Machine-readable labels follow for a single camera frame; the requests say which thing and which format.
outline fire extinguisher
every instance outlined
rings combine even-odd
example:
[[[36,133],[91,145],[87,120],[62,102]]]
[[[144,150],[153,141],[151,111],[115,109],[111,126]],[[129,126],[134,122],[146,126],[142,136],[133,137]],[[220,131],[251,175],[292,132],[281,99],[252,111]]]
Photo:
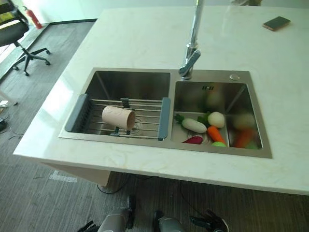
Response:
[[[37,17],[34,15],[32,10],[29,10],[26,6],[23,6],[25,8],[26,14],[31,18],[33,24],[37,29],[41,29],[43,26],[42,24],[38,21]]]

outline gray rack handle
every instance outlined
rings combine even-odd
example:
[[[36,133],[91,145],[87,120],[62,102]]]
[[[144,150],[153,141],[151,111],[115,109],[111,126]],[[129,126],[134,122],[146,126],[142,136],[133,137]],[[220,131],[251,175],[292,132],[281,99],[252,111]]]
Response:
[[[170,99],[162,99],[162,107],[158,128],[158,140],[162,141],[168,136],[169,130],[169,109],[170,109]]]

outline paper cup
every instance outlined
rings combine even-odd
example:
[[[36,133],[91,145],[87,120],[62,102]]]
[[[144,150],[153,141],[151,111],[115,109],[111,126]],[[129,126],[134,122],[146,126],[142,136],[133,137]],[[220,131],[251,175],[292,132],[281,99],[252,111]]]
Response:
[[[102,120],[110,125],[132,130],[135,124],[135,112],[113,106],[106,106],[102,112]]]

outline sink drying rack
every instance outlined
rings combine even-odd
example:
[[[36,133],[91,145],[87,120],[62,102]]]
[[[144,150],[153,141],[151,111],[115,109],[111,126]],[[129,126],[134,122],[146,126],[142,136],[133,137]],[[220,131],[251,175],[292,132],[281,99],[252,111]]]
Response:
[[[106,106],[114,106],[133,110],[136,113],[136,124],[151,128],[125,130],[112,127],[103,122],[102,111]],[[65,130],[76,133],[94,133],[115,137],[164,140],[168,135],[170,99],[144,100],[121,98],[118,100],[90,99],[88,94],[79,96],[77,103],[66,123]],[[156,133],[156,136],[135,135],[136,131]]]

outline office chair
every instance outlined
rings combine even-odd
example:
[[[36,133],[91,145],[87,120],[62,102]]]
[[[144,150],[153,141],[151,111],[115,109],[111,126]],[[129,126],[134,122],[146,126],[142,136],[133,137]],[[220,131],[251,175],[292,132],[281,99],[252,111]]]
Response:
[[[50,65],[50,62],[44,57],[37,56],[37,54],[46,51],[47,54],[50,54],[50,51],[45,47],[40,50],[29,52],[27,49],[23,48],[18,40],[24,36],[24,34],[29,30],[28,20],[26,17],[14,6],[11,0],[0,0],[0,26],[7,24],[9,22],[19,20],[15,24],[8,24],[8,26],[0,28],[0,47],[15,44],[16,47],[21,47],[23,50],[22,57],[13,64],[14,70],[19,70],[17,65],[24,60],[25,68],[24,75],[29,76],[27,72],[27,67],[30,60],[40,59],[45,60],[46,65]]]

